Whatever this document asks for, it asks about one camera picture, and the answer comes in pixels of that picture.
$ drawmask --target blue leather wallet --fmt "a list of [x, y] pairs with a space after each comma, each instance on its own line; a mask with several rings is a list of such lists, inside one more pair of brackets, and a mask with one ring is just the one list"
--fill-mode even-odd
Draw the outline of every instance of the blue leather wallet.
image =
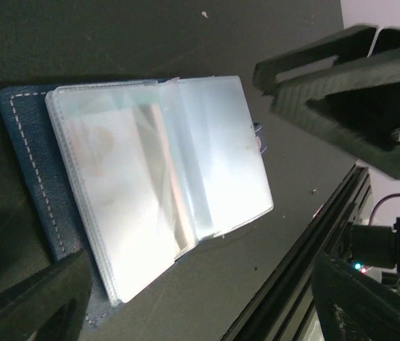
[[[7, 87], [0, 91], [0, 109], [55, 260], [80, 249], [90, 258], [92, 292], [84, 328], [92, 330], [124, 304], [109, 302], [51, 126], [45, 96], [58, 86]], [[263, 152], [261, 126], [254, 128]]]

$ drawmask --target black 3d-printed bracket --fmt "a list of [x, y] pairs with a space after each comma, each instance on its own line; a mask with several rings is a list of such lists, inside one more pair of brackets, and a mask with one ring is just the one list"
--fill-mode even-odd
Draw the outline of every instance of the black 3d-printed bracket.
[[325, 340], [400, 340], [400, 295], [349, 264], [318, 256], [312, 292]]
[[[274, 114], [400, 179], [400, 30], [376, 34], [355, 26], [264, 60], [254, 85], [274, 97]], [[335, 62], [326, 70], [280, 80], [329, 57]]]
[[82, 250], [0, 293], [0, 340], [77, 340], [91, 285]]

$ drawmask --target black table surface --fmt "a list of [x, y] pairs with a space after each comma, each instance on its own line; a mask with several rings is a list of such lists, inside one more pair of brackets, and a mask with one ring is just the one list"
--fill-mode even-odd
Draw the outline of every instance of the black table surface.
[[[269, 146], [274, 210], [199, 246], [83, 340], [220, 339], [355, 162], [270, 115], [254, 65], [341, 29], [339, 0], [0, 1], [0, 89], [239, 75]], [[51, 262], [0, 117], [0, 291]]]

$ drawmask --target white stitching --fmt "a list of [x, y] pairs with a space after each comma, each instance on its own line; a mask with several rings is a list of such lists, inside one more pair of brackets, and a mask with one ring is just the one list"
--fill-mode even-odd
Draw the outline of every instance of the white stitching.
[[107, 315], [109, 314], [109, 312], [112, 311], [112, 310], [113, 310], [113, 308], [108, 309], [108, 311], [107, 311], [105, 314], [103, 314], [102, 316], [100, 316], [100, 317], [99, 317], [98, 319], [96, 319], [96, 320], [90, 320], [90, 319], [89, 319], [89, 315], [86, 314], [85, 320], [86, 320], [90, 325], [94, 325], [95, 323], [99, 322], [102, 318], [104, 318], [105, 316], [107, 316]]
[[32, 93], [32, 94], [30, 94], [30, 93], [25, 93], [25, 94], [15, 94], [15, 95], [12, 95], [12, 96], [10, 97], [10, 106], [11, 106], [11, 108], [12, 108], [13, 114], [15, 115], [15, 121], [16, 121], [16, 123], [18, 124], [18, 130], [20, 131], [20, 135], [21, 135], [21, 138], [23, 139], [24, 146], [26, 147], [26, 151], [28, 152], [29, 160], [30, 160], [31, 163], [32, 163], [32, 167], [34, 168], [34, 171], [36, 172], [36, 177], [37, 177], [38, 185], [40, 186], [40, 190], [42, 191], [42, 195], [43, 195], [43, 197], [45, 198], [45, 203], [46, 203], [46, 205], [47, 205], [47, 209], [48, 209], [48, 213], [49, 213], [49, 215], [50, 215], [51, 223], [53, 224], [53, 226], [54, 226], [54, 228], [55, 228], [55, 231], [56, 231], [56, 237], [58, 238], [60, 249], [63, 251], [64, 255], [66, 255], [67, 253], [65, 252], [64, 243], [63, 243], [62, 239], [60, 238], [58, 226], [56, 225], [56, 221], [55, 221], [55, 218], [54, 218], [54, 216], [53, 216], [53, 213], [51, 213], [50, 202], [48, 201], [47, 195], [46, 195], [46, 193], [45, 193], [45, 188], [43, 187], [43, 184], [42, 184], [42, 178], [41, 178], [41, 177], [39, 176], [39, 174], [38, 174], [37, 165], [36, 165], [36, 163], [35, 163], [34, 160], [33, 160], [33, 156], [32, 156], [32, 153], [31, 153], [31, 149], [29, 148], [29, 145], [28, 145], [28, 140], [27, 140], [26, 137], [24, 136], [23, 127], [21, 126], [20, 120], [19, 120], [18, 115], [17, 115], [17, 113], [16, 113], [16, 108], [15, 108], [15, 106], [13, 105], [13, 99], [14, 99], [15, 97], [21, 97], [21, 96], [36, 96], [36, 95], [38, 95], [38, 94], [39, 94], [39, 93], [34, 92], [34, 93]]

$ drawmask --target black aluminum profile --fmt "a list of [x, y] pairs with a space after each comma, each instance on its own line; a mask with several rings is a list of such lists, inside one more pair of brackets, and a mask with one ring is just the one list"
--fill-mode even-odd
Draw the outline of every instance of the black aluminum profile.
[[353, 167], [221, 341], [297, 340], [314, 309], [315, 256], [348, 257], [345, 228], [357, 221], [370, 193], [368, 170]]

